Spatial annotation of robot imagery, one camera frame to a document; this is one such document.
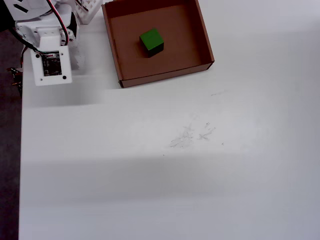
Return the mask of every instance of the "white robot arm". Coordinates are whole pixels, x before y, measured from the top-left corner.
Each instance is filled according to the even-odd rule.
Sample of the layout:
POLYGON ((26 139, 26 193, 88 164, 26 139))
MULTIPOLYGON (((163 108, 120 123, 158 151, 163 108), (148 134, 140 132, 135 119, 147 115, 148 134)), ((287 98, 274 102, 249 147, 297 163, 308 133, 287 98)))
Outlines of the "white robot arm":
POLYGON ((71 67, 81 67, 79 21, 85 24, 98 11, 102 0, 4 0, 15 31, 10 31, 31 48, 37 86, 72 82, 71 67))

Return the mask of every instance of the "block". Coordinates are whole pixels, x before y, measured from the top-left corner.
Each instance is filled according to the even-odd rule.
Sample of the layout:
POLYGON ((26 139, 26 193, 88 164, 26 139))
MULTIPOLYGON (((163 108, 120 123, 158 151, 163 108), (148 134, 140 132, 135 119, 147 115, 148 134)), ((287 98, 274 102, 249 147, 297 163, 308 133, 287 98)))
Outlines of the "block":
POLYGON ((165 42, 156 28, 140 35, 140 43, 147 52, 148 58, 164 50, 165 42))

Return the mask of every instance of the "table surface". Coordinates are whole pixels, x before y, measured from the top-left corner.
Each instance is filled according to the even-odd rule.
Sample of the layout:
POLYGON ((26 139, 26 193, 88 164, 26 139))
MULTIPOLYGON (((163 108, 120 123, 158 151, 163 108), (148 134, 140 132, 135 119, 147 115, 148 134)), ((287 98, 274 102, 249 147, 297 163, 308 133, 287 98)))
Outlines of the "table surface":
POLYGON ((208 71, 120 89, 101 9, 72 84, 26 52, 21 240, 320 239, 320 2, 199 3, 208 71))

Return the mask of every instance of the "cardboard box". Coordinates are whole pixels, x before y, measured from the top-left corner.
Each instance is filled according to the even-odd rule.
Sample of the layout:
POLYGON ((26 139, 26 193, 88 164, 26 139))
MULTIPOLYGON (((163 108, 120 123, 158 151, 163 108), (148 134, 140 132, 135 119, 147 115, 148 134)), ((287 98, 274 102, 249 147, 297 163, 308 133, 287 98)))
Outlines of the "cardboard box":
POLYGON ((122 88, 204 71, 215 61, 198 0, 114 0, 102 10, 122 88), (148 58, 139 36, 152 28, 164 50, 148 58))

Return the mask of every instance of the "circuit board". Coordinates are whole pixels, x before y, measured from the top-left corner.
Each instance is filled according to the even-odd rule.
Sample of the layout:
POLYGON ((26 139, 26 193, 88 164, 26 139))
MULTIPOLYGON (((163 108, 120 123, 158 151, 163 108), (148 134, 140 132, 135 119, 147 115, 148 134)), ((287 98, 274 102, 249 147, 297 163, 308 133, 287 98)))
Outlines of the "circuit board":
POLYGON ((58 51, 49 52, 46 55, 43 54, 41 57, 43 74, 45 77, 62 75, 60 55, 58 51))

